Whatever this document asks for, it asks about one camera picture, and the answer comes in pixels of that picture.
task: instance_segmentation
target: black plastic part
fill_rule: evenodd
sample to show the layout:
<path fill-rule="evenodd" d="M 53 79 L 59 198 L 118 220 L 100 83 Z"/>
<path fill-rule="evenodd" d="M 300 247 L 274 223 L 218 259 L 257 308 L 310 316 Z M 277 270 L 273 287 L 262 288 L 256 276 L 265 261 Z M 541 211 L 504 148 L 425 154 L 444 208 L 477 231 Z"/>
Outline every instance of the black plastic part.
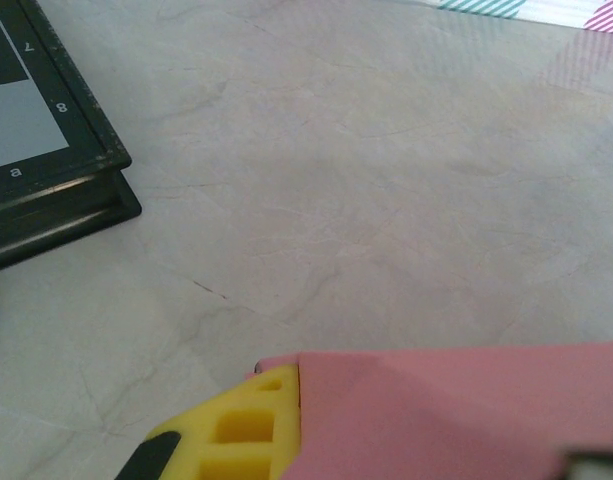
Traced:
<path fill-rule="evenodd" d="M 128 220 L 140 208 L 119 171 L 0 205 L 0 269 Z"/>
<path fill-rule="evenodd" d="M 572 471 L 580 463 L 591 463 L 613 468 L 613 452 L 576 452 L 568 455 L 567 471 L 558 480 L 575 480 Z"/>
<path fill-rule="evenodd" d="M 182 436 L 166 432 L 143 442 L 115 480 L 159 480 Z"/>
<path fill-rule="evenodd" d="M 130 156 L 36 0 L 0 0 L 0 19 L 69 145 L 0 167 L 2 269 L 142 210 L 120 172 Z"/>

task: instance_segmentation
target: pink block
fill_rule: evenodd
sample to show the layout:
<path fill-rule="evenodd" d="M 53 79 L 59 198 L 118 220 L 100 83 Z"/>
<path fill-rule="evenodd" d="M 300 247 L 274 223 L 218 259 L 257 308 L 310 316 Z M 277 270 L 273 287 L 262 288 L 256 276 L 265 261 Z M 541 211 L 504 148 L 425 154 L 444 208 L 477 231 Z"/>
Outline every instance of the pink block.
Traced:
<path fill-rule="evenodd" d="M 399 352 L 302 353 L 302 439 L 386 365 L 549 432 L 563 448 L 613 448 L 613 343 Z"/>
<path fill-rule="evenodd" d="M 283 480 L 542 480 L 561 470 L 543 432 L 379 365 L 302 444 Z"/>

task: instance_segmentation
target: teal stripe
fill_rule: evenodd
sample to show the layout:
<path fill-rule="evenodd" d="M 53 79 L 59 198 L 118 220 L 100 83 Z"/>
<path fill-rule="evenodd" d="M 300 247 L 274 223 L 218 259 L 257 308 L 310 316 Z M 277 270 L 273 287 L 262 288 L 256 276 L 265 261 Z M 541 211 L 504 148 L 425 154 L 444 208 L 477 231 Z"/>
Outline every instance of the teal stripe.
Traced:
<path fill-rule="evenodd" d="M 501 2 L 499 5 L 487 5 L 487 11 L 479 11 L 482 15 L 495 15 L 499 10 L 506 8 L 508 5 L 519 4 L 521 0 L 508 0 L 507 2 Z"/>
<path fill-rule="evenodd" d="M 444 0 L 439 5 L 439 9 L 513 18 L 519 13 L 519 9 L 525 2 L 526 0 L 480 0 L 473 3 L 472 0 Z"/>

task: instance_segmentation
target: marble surface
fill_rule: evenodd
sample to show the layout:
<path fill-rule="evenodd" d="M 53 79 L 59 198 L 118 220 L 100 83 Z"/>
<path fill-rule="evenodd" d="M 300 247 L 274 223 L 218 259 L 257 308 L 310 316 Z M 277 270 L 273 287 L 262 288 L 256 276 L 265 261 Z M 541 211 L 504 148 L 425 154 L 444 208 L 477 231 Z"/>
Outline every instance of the marble surface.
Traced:
<path fill-rule="evenodd" d="M 301 349 L 613 339 L 613 36 L 385 0 L 43 0 L 143 216 L 0 273 L 0 480 L 114 478 Z"/>

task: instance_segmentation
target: pink striped cloth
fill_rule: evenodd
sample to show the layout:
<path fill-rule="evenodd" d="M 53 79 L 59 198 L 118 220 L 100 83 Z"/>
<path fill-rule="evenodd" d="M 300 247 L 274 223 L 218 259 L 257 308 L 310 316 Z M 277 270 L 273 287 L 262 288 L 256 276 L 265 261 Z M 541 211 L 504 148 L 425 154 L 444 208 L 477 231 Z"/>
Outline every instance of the pink striped cloth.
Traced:
<path fill-rule="evenodd" d="M 599 7 L 595 14 L 584 24 L 587 30 L 613 33 L 613 0 Z"/>

